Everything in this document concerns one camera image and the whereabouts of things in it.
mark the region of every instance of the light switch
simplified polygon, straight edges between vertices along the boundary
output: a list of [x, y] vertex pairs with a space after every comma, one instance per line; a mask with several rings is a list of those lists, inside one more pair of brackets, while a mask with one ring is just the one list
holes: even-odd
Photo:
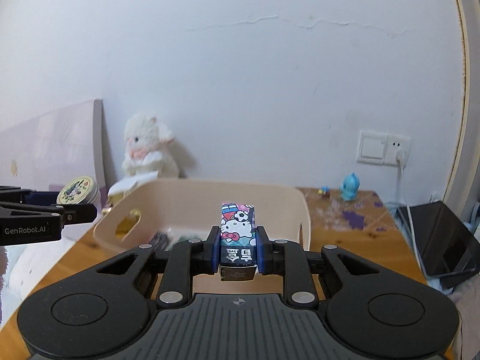
[[361, 156], [365, 158], [383, 158], [385, 142], [376, 138], [363, 138]]
[[388, 134], [373, 131], [361, 131], [358, 141], [357, 161], [383, 165]]

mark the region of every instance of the metal screw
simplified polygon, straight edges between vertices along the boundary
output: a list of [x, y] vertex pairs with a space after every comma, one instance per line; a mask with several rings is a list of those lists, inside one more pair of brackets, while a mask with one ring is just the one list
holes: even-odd
[[295, 303], [302, 303], [302, 304], [311, 303], [315, 300], [315, 295], [313, 295], [311, 292], [299, 291], [299, 292], [295, 292], [292, 295], [292, 300]]
[[167, 291], [158, 297], [164, 303], [177, 303], [183, 299], [183, 295], [177, 291]]

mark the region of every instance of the power outlet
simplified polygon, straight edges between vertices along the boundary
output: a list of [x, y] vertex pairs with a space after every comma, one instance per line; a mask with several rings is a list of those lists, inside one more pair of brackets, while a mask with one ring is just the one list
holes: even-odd
[[398, 166], [397, 153], [402, 151], [405, 155], [404, 162], [407, 164], [407, 160], [410, 156], [410, 147], [412, 144], [412, 138], [404, 137], [403, 135], [388, 134], [387, 148], [385, 150], [384, 165], [391, 165], [393, 167]]

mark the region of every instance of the tin lid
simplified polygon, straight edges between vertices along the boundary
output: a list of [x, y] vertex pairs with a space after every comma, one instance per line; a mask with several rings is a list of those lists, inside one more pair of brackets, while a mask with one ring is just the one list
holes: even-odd
[[58, 194], [58, 204], [91, 203], [98, 193], [97, 183], [89, 176], [76, 178]]

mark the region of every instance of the beige plastic basket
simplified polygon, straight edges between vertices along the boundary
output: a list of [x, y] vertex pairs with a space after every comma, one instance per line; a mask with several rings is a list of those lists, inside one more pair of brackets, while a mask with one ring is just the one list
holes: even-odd
[[[292, 187], [194, 179], [158, 179], [144, 184], [122, 199], [104, 216], [94, 238], [107, 257], [143, 243], [158, 231], [197, 234], [205, 239], [212, 226], [220, 225], [222, 203], [251, 204], [256, 225], [264, 226], [270, 239], [288, 239], [310, 248], [310, 216], [302, 193]], [[131, 210], [139, 221], [119, 239], [117, 225]], [[194, 292], [282, 292], [278, 276], [262, 276], [247, 282], [221, 282], [219, 275], [194, 278]]]

